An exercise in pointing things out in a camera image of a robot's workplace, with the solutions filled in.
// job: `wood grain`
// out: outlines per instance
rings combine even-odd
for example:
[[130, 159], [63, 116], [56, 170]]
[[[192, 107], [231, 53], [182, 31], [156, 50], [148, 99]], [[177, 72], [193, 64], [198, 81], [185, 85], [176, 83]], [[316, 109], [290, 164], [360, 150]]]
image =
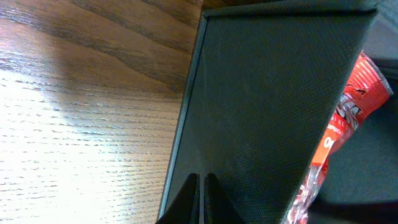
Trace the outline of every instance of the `wood grain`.
[[0, 222], [154, 223], [196, 0], [0, 2]]

